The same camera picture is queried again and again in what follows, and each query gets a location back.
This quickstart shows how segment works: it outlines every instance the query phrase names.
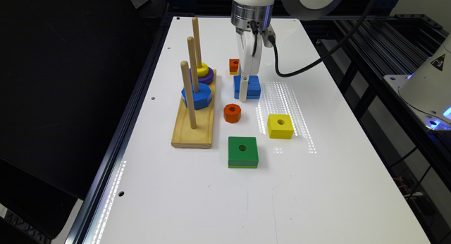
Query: green square block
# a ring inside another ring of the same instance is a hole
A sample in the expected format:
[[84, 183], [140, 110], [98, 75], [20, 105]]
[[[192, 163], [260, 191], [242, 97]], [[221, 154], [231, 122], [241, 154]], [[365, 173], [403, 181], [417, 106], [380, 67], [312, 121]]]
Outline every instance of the green square block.
[[246, 169], [255, 169], [257, 166], [228, 166], [228, 168], [246, 168]]
[[257, 152], [256, 138], [228, 138], [229, 168], [256, 168], [258, 164], [259, 153]]

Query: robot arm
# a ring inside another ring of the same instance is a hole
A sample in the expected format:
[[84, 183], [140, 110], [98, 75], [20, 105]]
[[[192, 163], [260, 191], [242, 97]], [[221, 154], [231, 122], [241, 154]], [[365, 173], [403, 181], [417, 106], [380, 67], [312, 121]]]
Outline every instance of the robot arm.
[[[314, 20], [331, 12], [340, 0], [282, 0], [287, 12], [300, 20]], [[233, 0], [232, 24], [236, 27], [240, 55], [240, 101], [246, 101], [250, 75], [259, 72], [262, 41], [272, 47], [271, 16], [274, 0]]]

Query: purple ring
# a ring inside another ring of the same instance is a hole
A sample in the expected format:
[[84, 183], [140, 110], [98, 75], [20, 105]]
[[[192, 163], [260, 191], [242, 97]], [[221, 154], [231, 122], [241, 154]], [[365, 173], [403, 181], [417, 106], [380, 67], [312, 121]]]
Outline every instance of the purple ring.
[[203, 78], [198, 78], [197, 79], [199, 81], [199, 83], [204, 83], [204, 84], [211, 84], [211, 82], [213, 82], [214, 80], [214, 72], [213, 70], [209, 67], [209, 73], [206, 74], [206, 76], [204, 76]]

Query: orange cylinder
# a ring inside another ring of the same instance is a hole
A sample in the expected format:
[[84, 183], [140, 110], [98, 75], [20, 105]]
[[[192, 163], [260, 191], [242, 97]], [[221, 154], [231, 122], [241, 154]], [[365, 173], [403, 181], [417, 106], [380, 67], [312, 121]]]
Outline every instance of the orange cylinder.
[[229, 123], [237, 123], [241, 118], [241, 108], [236, 104], [228, 104], [224, 108], [224, 119]]

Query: blue cube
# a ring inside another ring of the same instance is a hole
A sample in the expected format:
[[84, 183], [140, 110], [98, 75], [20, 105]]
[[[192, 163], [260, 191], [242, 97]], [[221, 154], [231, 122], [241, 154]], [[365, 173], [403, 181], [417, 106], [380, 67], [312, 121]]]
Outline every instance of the blue cube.
[[[240, 98], [240, 82], [241, 75], [233, 76], [233, 83], [235, 87], [235, 98]], [[260, 80], [259, 76], [251, 75], [249, 76], [249, 84], [247, 86], [247, 99], [259, 99], [261, 94]]]

